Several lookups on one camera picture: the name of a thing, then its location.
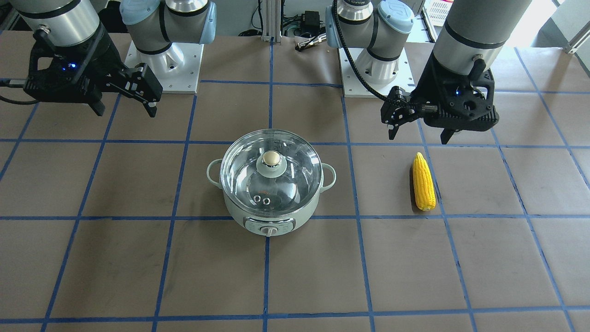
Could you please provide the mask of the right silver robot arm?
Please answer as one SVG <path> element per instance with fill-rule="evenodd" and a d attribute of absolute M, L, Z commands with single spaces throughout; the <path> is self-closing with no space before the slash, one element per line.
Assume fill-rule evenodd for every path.
<path fill-rule="evenodd" d="M 103 93 L 139 101 L 150 117 L 164 92 L 196 92 L 202 47 L 213 42 L 211 0 L 123 0 L 122 22 L 137 59 L 122 61 L 88 0 L 13 0 L 32 29 L 26 78 L 3 78 L 38 102 L 86 104 L 102 116 Z"/>

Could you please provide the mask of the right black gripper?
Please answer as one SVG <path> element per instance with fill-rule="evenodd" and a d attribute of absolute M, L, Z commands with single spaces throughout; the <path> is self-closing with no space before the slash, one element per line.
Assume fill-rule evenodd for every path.
<path fill-rule="evenodd" d="M 37 28 L 24 92 L 41 102 L 87 104 L 103 116 L 103 93 L 120 93 L 139 101 L 155 118 L 163 88 L 146 63 L 127 67 L 105 28 L 86 41 L 59 47 L 48 28 Z"/>

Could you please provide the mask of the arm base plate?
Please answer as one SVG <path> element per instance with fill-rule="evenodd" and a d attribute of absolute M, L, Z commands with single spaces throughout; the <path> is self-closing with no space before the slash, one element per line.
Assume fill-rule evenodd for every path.
<path fill-rule="evenodd" d="M 405 40 L 376 42 L 366 48 L 338 48 L 345 97 L 387 96 L 394 86 L 412 92 L 435 44 Z"/>
<path fill-rule="evenodd" d="M 133 67 L 147 63 L 164 89 L 164 93 L 195 95 L 198 90 L 204 45 L 173 43 L 162 54 L 149 55 L 137 50 L 131 42 L 124 64 Z"/>

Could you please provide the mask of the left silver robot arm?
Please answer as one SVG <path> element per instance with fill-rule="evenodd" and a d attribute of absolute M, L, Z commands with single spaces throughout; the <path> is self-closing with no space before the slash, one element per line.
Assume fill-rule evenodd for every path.
<path fill-rule="evenodd" d="M 529 6 L 528 0 L 455 0 L 411 93 L 392 82 L 414 22 L 400 0 L 334 0 L 326 8 L 329 46 L 341 48 L 354 77 L 381 99 L 381 122 L 395 138 L 400 126 L 423 119 L 441 128 L 441 143 L 456 132 L 488 131 L 499 122 L 491 65 Z"/>

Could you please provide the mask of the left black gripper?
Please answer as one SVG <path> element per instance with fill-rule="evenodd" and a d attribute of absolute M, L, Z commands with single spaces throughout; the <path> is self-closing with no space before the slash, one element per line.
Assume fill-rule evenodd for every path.
<path fill-rule="evenodd" d="M 493 128 L 500 117 L 493 103 L 495 81 L 486 65 L 476 55 L 468 61 L 468 73 L 457 74 L 431 54 L 415 89 L 405 95 L 401 88 L 392 88 L 381 107 L 381 121 L 388 125 L 389 140 L 395 139 L 402 124 L 420 118 L 428 126 L 444 128 L 440 134 L 442 145 L 458 130 Z"/>

